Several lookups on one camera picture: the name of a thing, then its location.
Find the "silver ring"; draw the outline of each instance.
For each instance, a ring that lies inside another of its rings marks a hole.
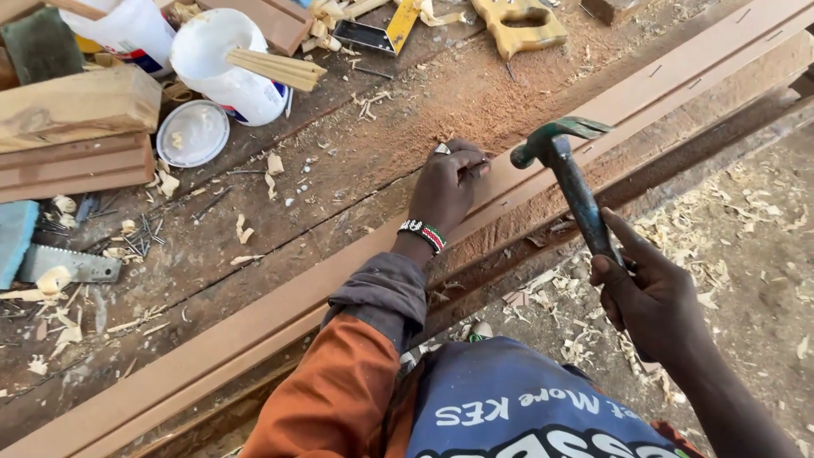
[[[449,151],[449,147],[447,145],[443,144],[443,143],[439,143],[439,145],[437,147],[435,147],[435,149],[432,150],[432,152],[433,152],[433,154],[438,152],[440,154],[445,154],[447,156],[449,156],[450,154],[453,153],[453,152]]]

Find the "claw hammer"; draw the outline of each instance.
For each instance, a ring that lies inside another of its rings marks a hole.
[[[571,143],[566,135],[581,139],[598,139],[614,128],[601,122],[590,121],[583,117],[564,117],[538,128],[528,136],[528,141],[515,148],[510,155],[512,165],[517,169],[526,169],[540,160],[557,177],[562,194],[568,202],[568,208],[580,228],[582,237],[592,255],[604,254],[621,267],[625,267],[622,255],[611,243],[608,228],[599,214],[599,207],[593,198],[593,192],[580,167],[571,154]],[[655,360],[636,348],[639,358],[647,363]]]

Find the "plastic lid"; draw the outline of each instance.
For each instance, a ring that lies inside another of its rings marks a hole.
[[[158,155],[176,167],[211,161],[229,139],[229,117],[210,100],[184,103],[167,116],[155,141]]]

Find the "beaded bracelet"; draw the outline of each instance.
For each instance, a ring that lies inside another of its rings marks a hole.
[[[444,249],[444,246],[447,244],[444,237],[435,229],[433,226],[426,224],[425,222],[418,221],[417,219],[408,219],[407,221],[401,224],[398,230],[399,233],[401,232],[413,232],[415,235],[423,238],[427,241],[430,246],[432,246],[432,250],[434,254],[438,254]]]

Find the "gray sleeve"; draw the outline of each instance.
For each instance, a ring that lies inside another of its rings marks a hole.
[[[369,259],[328,298],[322,327],[339,313],[357,317],[393,342],[399,354],[424,329],[426,276],[400,254],[379,253]]]

